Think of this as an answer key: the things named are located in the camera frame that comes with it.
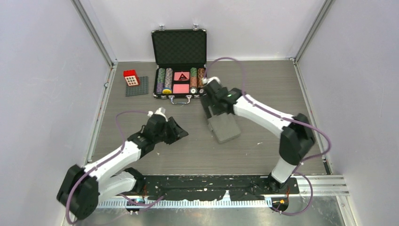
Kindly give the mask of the grey plastic tool case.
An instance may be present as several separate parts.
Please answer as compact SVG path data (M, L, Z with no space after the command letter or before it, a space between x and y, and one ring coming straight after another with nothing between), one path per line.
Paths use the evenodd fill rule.
M210 118L207 119L208 127L218 143L226 143L241 135L241 130L232 113L214 114L211 107L208 109L210 112Z

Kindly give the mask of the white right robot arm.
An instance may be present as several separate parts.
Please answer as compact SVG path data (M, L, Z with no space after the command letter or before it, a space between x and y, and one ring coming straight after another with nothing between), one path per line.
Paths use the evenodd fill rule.
M308 118L294 116L260 103L240 89L228 90L217 77L204 79L204 95L200 98L210 130L219 143L237 138L241 130L234 119L239 116L251 120L279 138L279 160L268 175L267 188L281 193L294 169L315 144L308 127Z

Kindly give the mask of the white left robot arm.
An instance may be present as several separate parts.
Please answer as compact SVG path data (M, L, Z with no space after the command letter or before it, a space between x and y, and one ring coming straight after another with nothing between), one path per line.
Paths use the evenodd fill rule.
M128 167L150 153L158 143L172 144L189 133L173 117L153 114L142 128L100 160L83 167L71 166L60 186L57 200L65 206L66 217L89 217L98 204L121 193L143 194L145 177Z

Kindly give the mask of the red card deck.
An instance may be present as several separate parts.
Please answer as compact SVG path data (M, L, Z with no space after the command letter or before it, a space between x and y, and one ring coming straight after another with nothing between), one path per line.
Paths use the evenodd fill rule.
M172 91L174 94L190 93L190 85L189 84L174 84Z

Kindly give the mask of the brown black chip row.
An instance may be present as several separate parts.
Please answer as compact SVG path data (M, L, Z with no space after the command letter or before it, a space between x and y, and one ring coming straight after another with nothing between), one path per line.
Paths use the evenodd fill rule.
M199 68L197 70L197 85L198 85L198 92L199 93L203 93L203 78L204 78L204 73L205 73L205 69L204 68Z

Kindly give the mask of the green red chip row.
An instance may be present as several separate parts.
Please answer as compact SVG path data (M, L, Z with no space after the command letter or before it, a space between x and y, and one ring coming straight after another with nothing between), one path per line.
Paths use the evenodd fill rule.
M195 94L198 91L198 74L197 68L190 69L190 93Z

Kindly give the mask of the blue orange chip row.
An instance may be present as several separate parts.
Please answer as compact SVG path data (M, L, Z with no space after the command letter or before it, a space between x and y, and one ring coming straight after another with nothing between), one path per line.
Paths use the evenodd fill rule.
M167 68L165 72L165 81L164 81L164 88L162 90L162 94L172 93L172 79L173 79L172 76L173 76L172 68Z

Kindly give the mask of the red triangle dealer button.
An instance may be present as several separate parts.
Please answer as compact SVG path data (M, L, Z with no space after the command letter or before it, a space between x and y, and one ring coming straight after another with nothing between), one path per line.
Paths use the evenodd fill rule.
M174 81L189 81L190 72L174 72L173 79Z

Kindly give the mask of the dark grey brick baseplate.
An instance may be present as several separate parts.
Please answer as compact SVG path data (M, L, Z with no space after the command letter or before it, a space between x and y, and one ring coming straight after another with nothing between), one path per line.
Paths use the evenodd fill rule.
M133 97L138 95L149 94L149 78L148 76L139 77L140 85L128 86L126 85L125 96Z

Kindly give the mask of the purple green chip row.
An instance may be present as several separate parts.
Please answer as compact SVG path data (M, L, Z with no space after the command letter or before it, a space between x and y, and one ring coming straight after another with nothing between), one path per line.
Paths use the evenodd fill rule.
M160 68L158 70L156 94L162 94L162 91L164 89L164 84L165 84L165 76L166 76L166 69Z

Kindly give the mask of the black poker chip case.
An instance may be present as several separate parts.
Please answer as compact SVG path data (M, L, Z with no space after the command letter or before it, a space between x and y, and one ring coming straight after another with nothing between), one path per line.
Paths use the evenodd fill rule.
M151 32L155 63L155 81L152 95L156 99L167 99L172 104L188 104L192 99L199 99L204 93L191 94L156 94L158 70L172 68L174 72L190 72L191 68L206 68L207 31L194 25L191 29L166 30L164 26ZM189 81L174 81L174 84L190 84Z

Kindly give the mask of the red toy brick door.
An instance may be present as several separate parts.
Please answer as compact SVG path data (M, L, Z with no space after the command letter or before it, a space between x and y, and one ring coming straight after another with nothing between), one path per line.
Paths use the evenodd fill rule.
M126 70L123 72L123 78L126 81L128 87L134 87L140 85L140 80L135 70Z

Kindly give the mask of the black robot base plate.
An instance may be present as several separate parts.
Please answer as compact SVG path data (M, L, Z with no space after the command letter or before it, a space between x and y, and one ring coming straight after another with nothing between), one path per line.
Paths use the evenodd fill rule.
M166 201L219 201L228 194L232 201L257 201L266 195L299 194L296 178L282 188L270 184L267 176L255 175L152 175L139 183L141 191L124 195L146 196L150 200L163 197Z

